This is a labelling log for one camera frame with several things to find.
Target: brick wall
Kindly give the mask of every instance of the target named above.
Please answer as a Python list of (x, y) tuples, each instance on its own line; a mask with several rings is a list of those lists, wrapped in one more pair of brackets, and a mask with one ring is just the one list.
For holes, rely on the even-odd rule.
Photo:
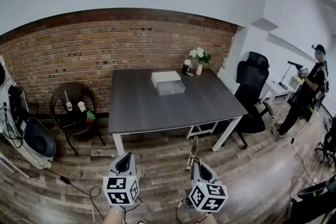
[(225, 64), (237, 26), (212, 18), (151, 9), (99, 9), (45, 18), (0, 36), (0, 54), (29, 102), (49, 113), (62, 82), (82, 81), (108, 112), (113, 69), (180, 68), (189, 51)]

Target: black stand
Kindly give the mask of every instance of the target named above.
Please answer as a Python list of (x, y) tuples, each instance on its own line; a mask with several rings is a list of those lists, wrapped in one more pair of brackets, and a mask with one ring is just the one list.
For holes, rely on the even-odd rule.
[(273, 83), (276, 83), (276, 84), (279, 84), (281, 87), (283, 87), (285, 90), (288, 90), (288, 87), (286, 85), (283, 84), (283, 79), (285, 78), (285, 76), (287, 75), (289, 69), (290, 69), (291, 65), (289, 65), (289, 68), (287, 69), (286, 73), (284, 74), (284, 76), (282, 77), (281, 81), (280, 82), (274, 82)]

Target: flower vase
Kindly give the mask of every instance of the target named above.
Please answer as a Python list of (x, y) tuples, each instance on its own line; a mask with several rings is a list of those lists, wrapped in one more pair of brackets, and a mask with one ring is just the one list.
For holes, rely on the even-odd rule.
[(202, 73), (202, 68), (203, 68), (203, 65), (198, 65), (197, 70), (196, 70), (197, 75), (200, 75)]

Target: black shirt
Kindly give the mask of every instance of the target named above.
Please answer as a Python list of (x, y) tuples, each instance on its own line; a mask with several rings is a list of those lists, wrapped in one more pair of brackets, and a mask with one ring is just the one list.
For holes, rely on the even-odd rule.
[(314, 98), (320, 87), (323, 85), (324, 72), (321, 69), (318, 71), (320, 67), (324, 67), (327, 71), (324, 62), (317, 63), (313, 67), (307, 78), (311, 81), (311, 83), (316, 83), (318, 87), (316, 91), (314, 91), (309, 87), (306, 82), (304, 82), (302, 87), (300, 88), (300, 91), (298, 92), (297, 104), (299, 106), (308, 106), (311, 103), (312, 98)]

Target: backpack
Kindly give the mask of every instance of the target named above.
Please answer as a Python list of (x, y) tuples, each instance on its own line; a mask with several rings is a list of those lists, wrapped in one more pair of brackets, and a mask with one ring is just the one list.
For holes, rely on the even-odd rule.
[(316, 95), (315, 95), (315, 100), (316, 100), (316, 101), (319, 101), (321, 98), (324, 98), (324, 97), (327, 95), (328, 91), (329, 91), (328, 72), (327, 72), (327, 70), (326, 70), (325, 67), (319, 67), (318, 70), (317, 70), (317, 72), (316, 72), (316, 74), (317, 74), (320, 70), (322, 70), (323, 73), (324, 73), (324, 80), (323, 80), (323, 84), (322, 84), (321, 87), (318, 89), (318, 91), (317, 91), (317, 93), (316, 93)]

